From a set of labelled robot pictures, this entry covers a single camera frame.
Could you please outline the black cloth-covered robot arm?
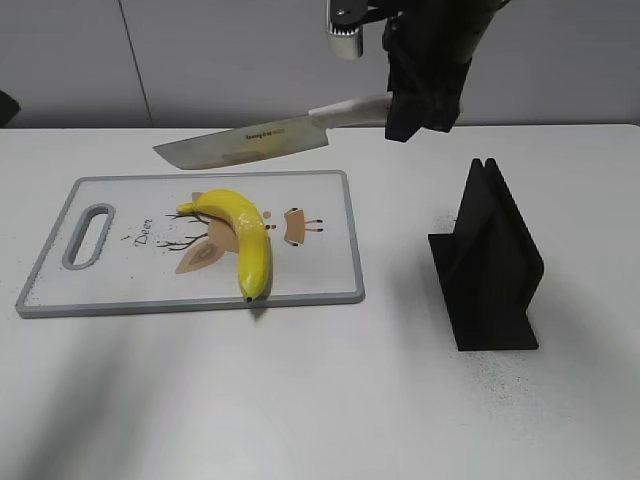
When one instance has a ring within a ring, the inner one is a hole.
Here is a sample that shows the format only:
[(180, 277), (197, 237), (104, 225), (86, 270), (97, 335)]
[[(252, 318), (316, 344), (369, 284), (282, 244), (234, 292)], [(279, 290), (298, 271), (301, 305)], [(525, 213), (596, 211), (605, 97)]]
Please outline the black cloth-covered robot arm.
[(494, 0), (344, 0), (326, 3), (334, 54), (357, 59), (366, 24), (383, 21), (391, 93), (385, 138), (408, 141), (424, 128), (448, 132), (457, 121), (474, 52), (495, 14)]

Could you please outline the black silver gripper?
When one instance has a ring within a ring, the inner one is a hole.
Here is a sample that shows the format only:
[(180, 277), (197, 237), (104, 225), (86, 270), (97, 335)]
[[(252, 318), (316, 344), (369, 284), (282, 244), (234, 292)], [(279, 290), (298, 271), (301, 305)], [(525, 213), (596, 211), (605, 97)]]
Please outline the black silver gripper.
[(327, 0), (325, 33), (332, 53), (342, 60), (363, 55), (364, 26), (396, 16), (393, 1)]

